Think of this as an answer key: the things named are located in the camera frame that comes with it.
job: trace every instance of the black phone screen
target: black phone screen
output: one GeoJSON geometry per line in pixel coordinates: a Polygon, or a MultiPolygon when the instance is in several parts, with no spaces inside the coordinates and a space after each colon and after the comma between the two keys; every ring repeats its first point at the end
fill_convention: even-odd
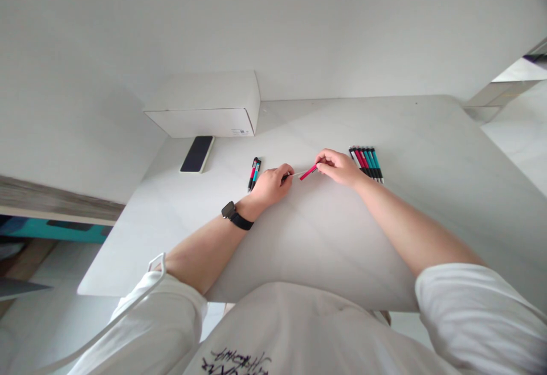
{"type": "Polygon", "coordinates": [[[184,173],[199,173],[212,141],[212,136],[196,137],[184,159],[184,163],[182,163],[181,171],[184,173]]]}

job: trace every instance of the bundle of pens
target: bundle of pens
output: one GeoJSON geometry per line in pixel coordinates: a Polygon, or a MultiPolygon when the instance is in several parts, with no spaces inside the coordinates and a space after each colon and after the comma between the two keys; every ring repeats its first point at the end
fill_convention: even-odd
{"type": "Polygon", "coordinates": [[[255,187],[256,180],[258,179],[258,172],[260,171],[260,164],[262,164],[262,161],[259,160],[258,157],[255,157],[252,161],[251,178],[249,178],[249,186],[247,187],[248,193],[255,187]]]}
{"type": "Polygon", "coordinates": [[[374,147],[352,146],[349,149],[355,164],[370,178],[383,184],[383,175],[374,147]]]}

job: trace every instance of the white sleeve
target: white sleeve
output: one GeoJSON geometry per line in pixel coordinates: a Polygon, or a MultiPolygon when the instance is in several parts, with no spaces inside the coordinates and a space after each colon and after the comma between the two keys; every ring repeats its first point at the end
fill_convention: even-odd
{"type": "Polygon", "coordinates": [[[547,317],[499,274],[444,264],[416,280],[421,320],[438,355],[480,373],[544,373],[547,317]]]}
{"type": "MultiPolygon", "coordinates": [[[[112,319],[155,283],[144,275],[112,319]]],[[[91,347],[70,371],[75,374],[165,374],[199,344],[207,301],[192,287],[166,274],[163,281],[91,347]]]]}

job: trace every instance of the watch face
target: watch face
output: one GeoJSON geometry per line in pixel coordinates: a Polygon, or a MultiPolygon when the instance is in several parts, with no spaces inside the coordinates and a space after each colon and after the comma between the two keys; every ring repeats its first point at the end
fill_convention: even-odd
{"type": "Polygon", "coordinates": [[[235,204],[233,201],[230,201],[228,204],[224,206],[222,209],[222,216],[224,218],[231,218],[232,215],[235,213],[235,204]]]}

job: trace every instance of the person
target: person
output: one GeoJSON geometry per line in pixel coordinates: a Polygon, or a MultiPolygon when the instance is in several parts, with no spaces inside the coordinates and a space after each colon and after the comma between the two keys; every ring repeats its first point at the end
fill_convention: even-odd
{"type": "MultiPolygon", "coordinates": [[[[542,373],[547,318],[457,237],[345,154],[324,149],[322,174],[353,189],[417,277],[421,320],[435,351],[385,318],[335,294],[291,283],[262,285],[199,343],[211,288],[246,230],[221,215],[166,256],[164,280],[73,367],[71,374],[542,373]]],[[[265,171],[235,205],[255,221],[287,194],[294,170],[265,171]],[[283,175],[291,174],[286,181],[283,175]]],[[[148,272],[116,317],[160,276],[148,272]]]]}

